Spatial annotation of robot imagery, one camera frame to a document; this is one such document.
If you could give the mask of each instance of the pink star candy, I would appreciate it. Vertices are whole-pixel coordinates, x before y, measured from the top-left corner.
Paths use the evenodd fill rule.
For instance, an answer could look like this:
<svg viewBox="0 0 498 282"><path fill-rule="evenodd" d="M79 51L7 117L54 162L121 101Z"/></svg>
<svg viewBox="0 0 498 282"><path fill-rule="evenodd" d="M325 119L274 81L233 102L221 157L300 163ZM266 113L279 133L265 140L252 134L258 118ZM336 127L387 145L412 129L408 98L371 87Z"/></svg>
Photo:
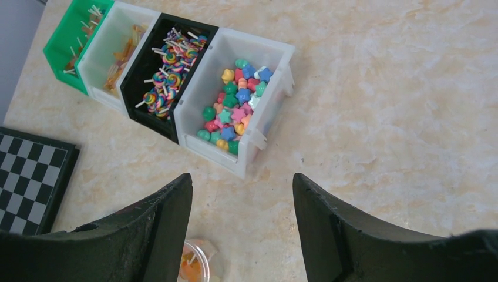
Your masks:
<svg viewBox="0 0 498 282"><path fill-rule="evenodd" d="M244 110L246 115L251 115L253 113L253 109L248 103L244 103L240 108Z"/></svg>
<svg viewBox="0 0 498 282"><path fill-rule="evenodd" d="M216 115L216 118L214 120L214 124L218 126L219 128L223 128L223 124L221 123L220 117Z"/></svg>
<svg viewBox="0 0 498 282"><path fill-rule="evenodd" d="M240 120L245 118L246 114L244 109L234 109L232 113L232 119L235 120L235 122L240 123Z"/></svg>

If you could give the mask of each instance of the star-shaped candy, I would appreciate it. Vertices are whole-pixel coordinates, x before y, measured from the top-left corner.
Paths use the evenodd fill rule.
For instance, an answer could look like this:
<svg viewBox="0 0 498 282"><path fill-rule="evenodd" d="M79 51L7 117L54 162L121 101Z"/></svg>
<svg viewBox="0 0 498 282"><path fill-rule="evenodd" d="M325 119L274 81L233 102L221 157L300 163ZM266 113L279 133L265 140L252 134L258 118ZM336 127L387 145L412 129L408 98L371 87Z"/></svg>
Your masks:
<svg viewBox="0 0 498 282"><path fill-rule="evenodd" d="M221 136L220 131L211 132L211 139L209 140L209 142L216 144L216 141L218 141L218 139L221 138L220 136Z"/></svg>
<svg viewBox="0 0 498 282"><path fill-rule="evenodd" d="M254 110L256 108L256 106L258 106L258 103L260 102L260 99L258 96L256 95L251 95L251 100L249 100L248 104L251 106L251 108Z"/></svg>
<svg viewBox="0 0 498 282"><path fill-rule="evenodd" d="M261 72L259 72L259 75L260 81L268 83L270 81L270 77L273 75L273 72L270 69L265 68Z"/></svg>
<svg viewBox="0 0 498 282"><path fill-rule="evenodd" d="M244 109L234 109L232 113L232 119L235 120L236 123L240 123L240 120L242 118L245 118L247 116L245 114Z"/></svg>
<svg viewBox="0 0 498 282"><path fill-rule="evenodd" d="M256 85L254 87L254 89L256 90L256 95L258 97L263 96L263 93L264 93L264 91L266 89L266 82L264 82L264 81L260 82L260 84Z"/></svg>
<svg viewBox="0 0 498 282"><path fill-rule="evenodd" d="M221 138L225 141L232 141L233 139L235 139L236 135L235 135L235 130L233 128L233 126L230 126L230 127L226 127L224 129L221 130Z"/></svg>
<svg viewBox="0 0 498 282"><path fill-rule="evenodd" d="M235 98L235 95L228 94L223 99L223 106L233 108L238 103L238 99Z"/></svg>
<svg viewBox="0 0 498 282"><path fill-rule="evenodd" d="M232 81L227 83L225 86L223 86L223 90L225 91L226 95L228 96L229 94L235 94L237 93L238 86L235 85Z"/></svg>
<svg viewBox="0 0 498 282"><path fill-rule="evenodd" d="M226 109L222 110L221 113L218 115L220 117L220 122L222 124L225 124L225 123L231 123L232 122L232 118L230 117L232 115L232 113Z"/></svg>
<svg viewBox="0 0 498 282"><path fill-rule="evenodd" d="M251 99L251 91L249 89L240 89L235 97L237 97L238 103L242 105Z"/></svg>
<svg viewBox="0 0 498 282"><path fill-rule="evenodd" d="M240 120L240 122L244 125L244 129L246 129L247 125L249 125L249 122L251 121L252 116L253 115L247 115L245 118Z"/></svg>
<svg viewBox="0 0 498 282"><path fill-rule="evenodd" d="M246 115L253 113L253 109L251 108L251 106L248 103L244 103L242 106L240 106L240 108L242 110L244 110Z"/></svg>
<svg viewBox="0 0 498 282"><path fill-rule="evenodd" d="M250 63L245 65L245 67L242 69L242 73L244 73L245 79L252 78L254 76L255 72L256 72L256 69L253 66L251 66Z"/></svg>

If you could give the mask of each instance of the plastic cup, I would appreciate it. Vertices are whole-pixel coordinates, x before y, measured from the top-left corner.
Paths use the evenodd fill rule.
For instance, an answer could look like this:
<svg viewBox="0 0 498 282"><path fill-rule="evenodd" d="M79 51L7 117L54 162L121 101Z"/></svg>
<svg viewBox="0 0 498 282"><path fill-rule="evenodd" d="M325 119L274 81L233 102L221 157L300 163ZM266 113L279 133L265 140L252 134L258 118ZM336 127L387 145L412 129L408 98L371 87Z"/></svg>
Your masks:
<svg viewBox="0 0 498 282"><path fill-rule="evenodd" d="M220 282L222 276L221 256L210 241L185 240L178 282Z"/></svg>

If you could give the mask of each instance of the chessboard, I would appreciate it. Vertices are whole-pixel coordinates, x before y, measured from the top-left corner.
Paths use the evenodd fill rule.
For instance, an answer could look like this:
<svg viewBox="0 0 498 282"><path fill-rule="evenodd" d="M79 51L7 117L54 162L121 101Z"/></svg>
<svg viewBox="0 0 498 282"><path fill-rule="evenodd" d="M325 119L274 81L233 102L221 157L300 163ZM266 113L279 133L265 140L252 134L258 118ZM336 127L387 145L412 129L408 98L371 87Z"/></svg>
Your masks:
<svg viewBox="0 0 498 282"><path fill-rule="evenodd" d="M0 230L49 233L78 154L73 144L0 127Z"/></svg>

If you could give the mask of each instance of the marble countertop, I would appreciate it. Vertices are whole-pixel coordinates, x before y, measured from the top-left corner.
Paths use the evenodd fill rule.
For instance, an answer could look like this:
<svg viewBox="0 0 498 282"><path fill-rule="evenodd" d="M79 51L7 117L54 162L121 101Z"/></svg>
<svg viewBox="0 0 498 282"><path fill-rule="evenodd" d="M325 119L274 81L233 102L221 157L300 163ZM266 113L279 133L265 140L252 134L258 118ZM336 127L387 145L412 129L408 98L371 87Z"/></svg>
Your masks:
<svg viewBox="0 0 498 282"><path fill-rule="evenodd" d="M58 82L42 49L70 0L48 1L5 126L81 146L53 231L183 172L194 183L187 237L219 247L226 281L305 280L295 172L412 230L498 228L498 2L124 2L295 45L294 96L240 180Z"/></svg>

